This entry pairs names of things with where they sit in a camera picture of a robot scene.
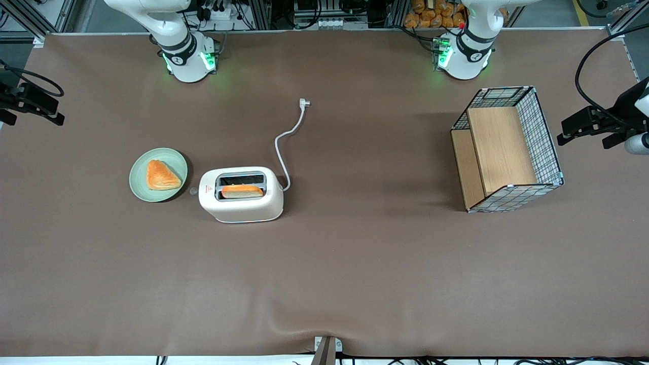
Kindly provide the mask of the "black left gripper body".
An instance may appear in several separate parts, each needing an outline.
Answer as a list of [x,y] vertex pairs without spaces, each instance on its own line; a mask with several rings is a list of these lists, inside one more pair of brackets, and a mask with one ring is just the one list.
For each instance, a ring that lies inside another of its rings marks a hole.
[[636,85],[621,93],[614,106],[608,112],[619,119],[615,126],[624,132],[624,148],[648,148],[648,78],[642,79]]

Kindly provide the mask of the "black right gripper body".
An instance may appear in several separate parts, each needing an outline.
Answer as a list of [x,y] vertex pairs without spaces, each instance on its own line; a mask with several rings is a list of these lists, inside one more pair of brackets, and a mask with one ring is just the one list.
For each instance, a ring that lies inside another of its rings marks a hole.
[[23,113],[21,96],[24,88],[10,86],[1,81],[1,122],[5,125],[14,126],[18,120],[16,113]]

